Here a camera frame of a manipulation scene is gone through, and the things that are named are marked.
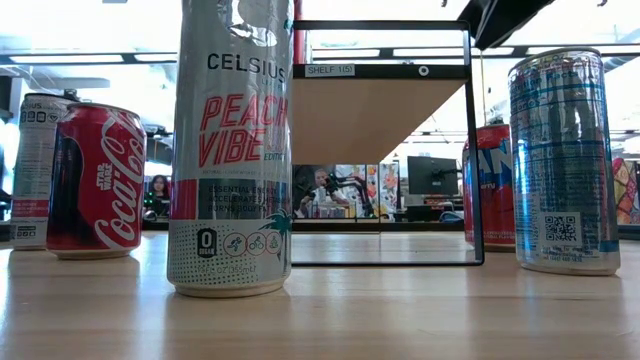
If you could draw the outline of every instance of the coca-cola logo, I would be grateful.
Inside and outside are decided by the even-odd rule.
[[[139,130],[137,120],[130,114],[108,110],[107,120],[102,125],[100,148],[113,164],[113,193],[116,199],[111,203],[114,217],[99,219],[94,224],[94,230],[100,240],[111,249],[122,249],[121,243],[135,242],[137,228],[142,209],[142,193],[138,192],[144,182],[144,161],[146,134]],[[122,136],[126,130],[131,136]],[[113,233],[124,241],[115,241],[107,235],[105,230]]]

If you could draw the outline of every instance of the qr code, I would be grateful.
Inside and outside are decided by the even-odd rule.
[[[582,246],[580,213],[542,213],[541,237],[547,246]]]

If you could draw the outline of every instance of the blue and silver can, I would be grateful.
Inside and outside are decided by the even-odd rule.
[[[600,53],[564,48],[509,72],[516,254],[525,268],[610,275],[620,267]]]

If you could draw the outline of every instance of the metal can top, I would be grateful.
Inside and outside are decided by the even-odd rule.
[[[57,99],[63,99],[63,100],[68,100],[68,101],[74,101],[73,99],[69,99],[66,98],[62,95],[56,95],[56,94],[49,94],[49,93],[28,93],[24,96],[24,98],[28,98],[28,97],[33,97],[33,96],[44,96],[44,97],[52,97],[52,98],[57,98]]]
[[[67,110],[71,110],[72,108],[76,108],[76,107],[97,107],[97,108],[103,108],[103,109],[124,111],[124,112],[129,113],[129,114],[135,116],[136,118],[140,119],[140,116],[138,114],[134,113],[131,110],[119,108],[119,107],[113,106],[113,105],[100,104],[100,103],[75,102],[75,103],[67,105]]]
[[[501,126],[509,127],[509,124],[489,124],[489,125],[485,125],[485,126],[481,126],[479,128],[476,128],[476,130],[487,129],[487,128],[491,128],[491,127],[501,127]]]
[[[563,47],[563,48],[544,51],[544,52],[541,52],[540,54],[535,54],[535,55],[529,56],[526,59],[522,59],[522,60],[518,61],[511,69],[509,69],[509,74],[511,74],[511,72],[513,70],[515,70],[516,68],[518,68],[518,67],[522,66],[523,64],[526,64],[526,63],[528,63],[530,61],[533,61],[535,59],[539,59],[539,58],[542,58],[542,57],[545,57],[545,56],[549,56],[549,55],[553,55],[553,54],[566,53],[566,52],[575,52],[575,51],[592,52],[592,53],[600,56],[600,51],[598,51],[595,48],[589,47],[589,46],[567,46],[567,47]]]

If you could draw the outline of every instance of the energy drink can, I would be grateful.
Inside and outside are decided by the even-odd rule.
[[[513,252],[515,251],[515,225],[509,125],[499,124],[478,128],[477,138],[484,246],[487,251]],[[465,240],[475,244],[471,171],[469,141],[467,141],[462,151]]]
[[[509,72],[516,253],[523,267],[608,275],[620,267],[602,60],[591,48]]]
[[[11,205],[11,244],[16,250],[45,249],[56,124],[73,102],[51,94],[27,94],[22,102]]]
[[[169,281],[202,297],[291,271],[293,0],[183,1]]]

